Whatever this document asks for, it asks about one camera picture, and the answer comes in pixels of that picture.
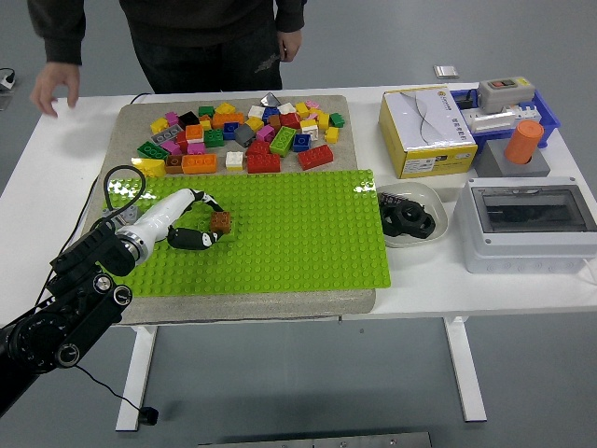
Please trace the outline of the person's left hand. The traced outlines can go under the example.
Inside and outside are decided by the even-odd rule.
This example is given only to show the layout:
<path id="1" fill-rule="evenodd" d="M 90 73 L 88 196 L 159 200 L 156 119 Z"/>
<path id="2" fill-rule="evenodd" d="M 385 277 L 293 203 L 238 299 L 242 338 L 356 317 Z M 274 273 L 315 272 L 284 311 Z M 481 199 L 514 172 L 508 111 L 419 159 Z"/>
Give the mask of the person's left hand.
<path id="1" fill-rule="evenodd" d="M 302 45 L 302 30 L 294 32 L 277 32 L 277 40 L 280 52 L 280 61 L 291 63 L 296 58 Z"/>

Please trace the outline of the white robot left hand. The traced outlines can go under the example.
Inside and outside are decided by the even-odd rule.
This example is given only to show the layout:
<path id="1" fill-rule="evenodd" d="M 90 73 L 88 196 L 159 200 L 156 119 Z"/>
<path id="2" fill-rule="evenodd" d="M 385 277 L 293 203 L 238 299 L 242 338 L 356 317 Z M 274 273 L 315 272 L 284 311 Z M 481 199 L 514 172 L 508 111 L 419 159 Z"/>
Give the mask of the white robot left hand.
<path id="1" fill-rule="evenodd" d="M 156 242 L 166 238 L 169 227 L 175 223 L 195 202 L 209 205 L 216 212 L 223 212 L 217 201 L 202 190 L 180 189 L 151 206 L 131 225 L 116 231 L 120 240 L 127 240 L 137 249 L 139 259 L 151 255 Z"/>

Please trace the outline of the person's right hand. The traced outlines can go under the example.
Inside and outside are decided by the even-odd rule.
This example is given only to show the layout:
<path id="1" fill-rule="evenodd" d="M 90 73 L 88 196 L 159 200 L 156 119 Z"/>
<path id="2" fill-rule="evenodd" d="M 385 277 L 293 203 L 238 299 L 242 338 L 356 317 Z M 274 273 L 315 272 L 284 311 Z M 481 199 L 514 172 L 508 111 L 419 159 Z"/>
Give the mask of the person's right hand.
<path id="1" fill-rule="evenodd" d="M 35 85 L 30 94 L 30 101 L 46 116 L 58 117 L 54 104 L 57 98 L 54 93 L 59 87 L 67 91 L 67 105 L 75 108 L 79 99 L 80 68 L 70 63 L 46 63 L 35 80 Z"/>

